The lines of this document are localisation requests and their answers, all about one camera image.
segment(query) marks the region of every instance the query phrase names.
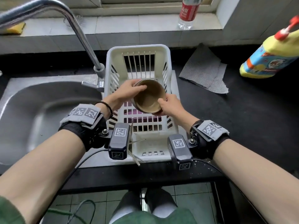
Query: white plastic basket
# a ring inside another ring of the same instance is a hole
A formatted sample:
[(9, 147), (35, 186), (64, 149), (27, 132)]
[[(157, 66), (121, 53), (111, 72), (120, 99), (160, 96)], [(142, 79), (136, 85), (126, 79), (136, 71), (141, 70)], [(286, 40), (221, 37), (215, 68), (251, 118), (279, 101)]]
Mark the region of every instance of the white plastic basket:
[[(171, 93), (171, 73), (170, 50), (165, 45), (113, 47), (107, 53), (104, 97), (112, 94), (127, 79), (155, 79), (167, 93)], [(146, 139), (132, 145), (134, 155), (147, 162), (171, 160), (167, 137), (178, 133), (172, 117), (142, 113), (131, 102), (125, 102), (107, 121), (107, 127), (113, 129), (118, 122), (133, 122), (133, 141)], [(134, 162), (130, 156), (125, 160), (111, 161)]]

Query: yellow sponge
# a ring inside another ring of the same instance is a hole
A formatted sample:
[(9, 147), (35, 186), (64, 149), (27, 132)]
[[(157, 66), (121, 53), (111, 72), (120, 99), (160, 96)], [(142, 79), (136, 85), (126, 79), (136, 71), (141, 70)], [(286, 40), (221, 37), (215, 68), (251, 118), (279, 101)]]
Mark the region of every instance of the yellow sponge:
[(20, 35), (23, 32), (24, 26), (26, 25), (25, 22), (19, 23), (11, 28), (4, 29), (0, 31), (0, 34), (15, 34)]

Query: metal bolt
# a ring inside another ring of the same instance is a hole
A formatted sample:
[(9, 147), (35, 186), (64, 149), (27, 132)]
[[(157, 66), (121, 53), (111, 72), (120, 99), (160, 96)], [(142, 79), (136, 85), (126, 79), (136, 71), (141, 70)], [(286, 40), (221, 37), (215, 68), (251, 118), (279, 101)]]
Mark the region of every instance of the metal bolt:
[(108, 135), (108, 134), (109, 134), (109, 131), (108, 131), (107, 129), (104, 129), (104, 130), (102, 131), (102, 134), (103, 134), (103, 135)]
[(190, 145), (195, 145), (195, 140), (193, 138), (191, 138), (191, 139), (188, 140), (188, 143)]

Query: blue label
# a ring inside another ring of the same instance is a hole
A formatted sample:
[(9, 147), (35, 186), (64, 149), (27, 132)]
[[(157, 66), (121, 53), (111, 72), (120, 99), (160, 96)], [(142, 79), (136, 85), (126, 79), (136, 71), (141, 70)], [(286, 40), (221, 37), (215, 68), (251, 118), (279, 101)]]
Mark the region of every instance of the blue label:
[(244, 63), (246, 72), (255, 75), (275, 75), (279, 70), (288, 66), (296, 57), (277, 56), (265, 51), (261, 45)]

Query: person's left hand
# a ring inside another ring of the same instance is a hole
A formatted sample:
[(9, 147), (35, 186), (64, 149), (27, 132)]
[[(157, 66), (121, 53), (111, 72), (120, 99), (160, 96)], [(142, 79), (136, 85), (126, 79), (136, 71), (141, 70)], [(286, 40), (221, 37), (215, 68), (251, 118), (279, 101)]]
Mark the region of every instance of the person's left hand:
[(134, 86), (141, 79), (126, 80), (113, 94), (105, 97), (104, 102), (108, 103), (113, 110), (120, 109), (125, 101), (129, 101), (139, 92), (144, 91), (147, 86)]

